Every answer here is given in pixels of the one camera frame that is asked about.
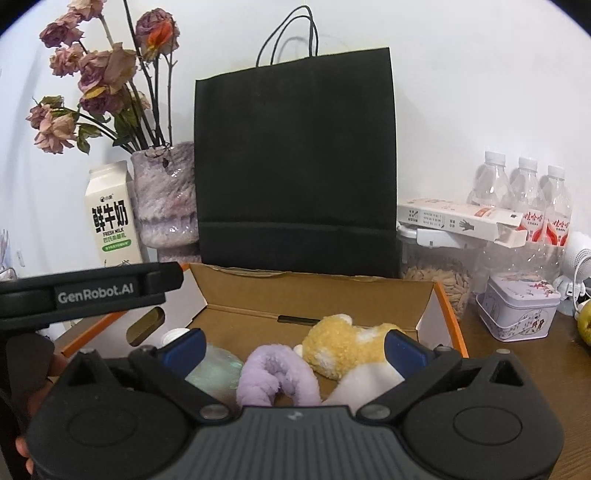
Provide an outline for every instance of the clear plastic bag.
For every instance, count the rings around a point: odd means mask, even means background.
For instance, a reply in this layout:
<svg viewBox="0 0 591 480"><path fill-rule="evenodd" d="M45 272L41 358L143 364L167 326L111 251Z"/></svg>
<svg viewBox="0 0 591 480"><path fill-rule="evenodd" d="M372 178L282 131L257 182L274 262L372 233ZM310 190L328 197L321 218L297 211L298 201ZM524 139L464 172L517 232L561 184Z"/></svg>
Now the clear plastic bag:
<svg viewBox="0 0 591 480"><path fill-rule="evenodd" d="M236 388L242 365L236 355L208 343L205 358L185 380L236 410Z"/></svg>
<svg viewBox="0 0 591 480"><path fill-rule="evenodd" d="M500 273L536 273L552 282L560 274L563 252L563 247L550 244L527 242L523 247L506 248L488 242L476 260L473 295L484 293L488 278Z"/></svg>

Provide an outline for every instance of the fuzzy vase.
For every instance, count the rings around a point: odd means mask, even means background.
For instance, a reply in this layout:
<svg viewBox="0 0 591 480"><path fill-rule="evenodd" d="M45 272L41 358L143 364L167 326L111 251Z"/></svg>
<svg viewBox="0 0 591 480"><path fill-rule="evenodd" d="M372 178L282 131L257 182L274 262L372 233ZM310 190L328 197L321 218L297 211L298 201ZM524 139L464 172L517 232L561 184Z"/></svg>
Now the fuzzy vase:
<svg viewBox="0 0 591 480"><path fill-rule="evenodd" d="M162 262L200 262L193 142L134 152L131 163L143 244Z"/></svg>

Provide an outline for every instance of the human hand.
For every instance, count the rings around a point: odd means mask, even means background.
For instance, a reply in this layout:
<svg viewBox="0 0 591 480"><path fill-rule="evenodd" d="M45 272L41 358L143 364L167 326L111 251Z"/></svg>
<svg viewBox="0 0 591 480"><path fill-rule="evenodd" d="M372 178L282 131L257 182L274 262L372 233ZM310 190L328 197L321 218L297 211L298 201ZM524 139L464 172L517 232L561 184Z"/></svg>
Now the human hand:
<svg viewBox="0 0 591 480"><path fill-rule="evenodd" d="M47 372L47 375L49 377L57 377L61 375L61 373L66 369L67 364L68 361L66 360L66 357L64 357L63 355L54 355L53 359L51 359L51 364L49 366L49 371ZM39 407L41 407L41 403L43 403L43 400L45 400L45 397L51 390L52 386L53 383L47 380L45 386L41 390L36 391L33 395L29 397L27 401L27 411L29 416L32 417L37 412L37 410L39 410ZM27 470L29 473L32 474L33 460L30 459L31 455L29 454L29 449L27 448L27 443L25 441L24 436L20 436L19 438L17 438L17 451L23 457L27 458Z"/></svg>

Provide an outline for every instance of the white cable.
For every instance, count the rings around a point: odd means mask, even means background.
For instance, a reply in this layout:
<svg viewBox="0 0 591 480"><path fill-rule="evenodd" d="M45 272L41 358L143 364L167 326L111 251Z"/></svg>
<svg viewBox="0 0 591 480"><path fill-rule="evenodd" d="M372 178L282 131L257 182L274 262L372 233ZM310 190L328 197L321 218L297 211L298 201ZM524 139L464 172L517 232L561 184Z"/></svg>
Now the white cable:
<svg viewBox="0 0 591 480"><path fill-rule="evenodd" d="M581 260L579 260L577 262L577 266L574 269L574 278L573 278L573 307L574 307L574 312L575 313L579 313L579 308L577 307L577 300L579 299L580 296L580 292L579 295L575 295L574 294L574 286L577 282L577 273L579 272L579 267L583 264L584 261L589 260L591 258L591 255L587 255L585 257L583 257Z"/></svg>

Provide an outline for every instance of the purple plush toy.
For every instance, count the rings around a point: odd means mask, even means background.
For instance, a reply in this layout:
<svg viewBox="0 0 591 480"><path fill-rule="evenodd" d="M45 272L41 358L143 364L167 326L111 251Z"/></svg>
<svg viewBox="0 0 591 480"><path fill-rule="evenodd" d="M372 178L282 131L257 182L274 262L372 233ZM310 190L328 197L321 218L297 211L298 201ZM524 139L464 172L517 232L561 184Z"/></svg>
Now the purple plush toy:
<svg viewBox="0 0 591 480"><path fill-rule="evenodd" d="M263 345L244 366L236 400L240 407L272 407L281 390L296 407L320 405L318 380L310 366L286 345Z"/></svg>

